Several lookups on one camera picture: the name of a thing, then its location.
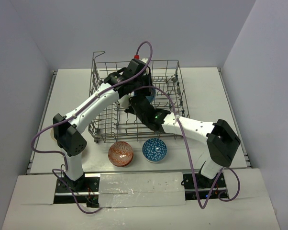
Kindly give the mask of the plain blue bowl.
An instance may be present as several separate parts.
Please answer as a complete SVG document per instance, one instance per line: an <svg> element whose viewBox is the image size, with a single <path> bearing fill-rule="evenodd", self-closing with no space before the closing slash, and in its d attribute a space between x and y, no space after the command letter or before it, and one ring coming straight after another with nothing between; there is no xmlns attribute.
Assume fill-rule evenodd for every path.
<svg viewBox="0 0 288 230"><path fill-rule="evenodd" d="M155 88L147 87L144 89L144 95L150 103L155 99L155 94Z"/></svg>

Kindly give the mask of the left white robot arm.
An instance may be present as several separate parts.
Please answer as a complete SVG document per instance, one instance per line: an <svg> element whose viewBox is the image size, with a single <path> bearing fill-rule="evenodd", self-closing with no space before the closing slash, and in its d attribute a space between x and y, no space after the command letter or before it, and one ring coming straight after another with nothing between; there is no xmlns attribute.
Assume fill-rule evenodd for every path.
<svg viewBox="0 0 288 230"><path fill-rule="evenodd" d="M135 56L127 67L109 74L94 94L76 109L65 116L54 116L54 137L65 157L64 178L73 191L79 191L84 186L81 153L87 142L82 133L109 105L118 102L121 107L129 108L132 91L152 85L149 63L149 59Z"/></svg>

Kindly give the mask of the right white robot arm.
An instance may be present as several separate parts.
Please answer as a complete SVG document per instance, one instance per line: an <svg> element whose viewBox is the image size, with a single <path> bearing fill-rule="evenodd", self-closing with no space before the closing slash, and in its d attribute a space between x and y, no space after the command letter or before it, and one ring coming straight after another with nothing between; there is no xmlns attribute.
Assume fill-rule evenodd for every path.
<svg viewBox="0 0 288 230"><path fill-rule="evenodd" d="M175 115L174 112L154 108L143 95L125 95L120 105L152 131L184 135L206 144L210 156L200 170L199 183L203 187L210 187L215 182L221 168L230 167L241 143L231 126L222 119L203 122Z"/></svg>

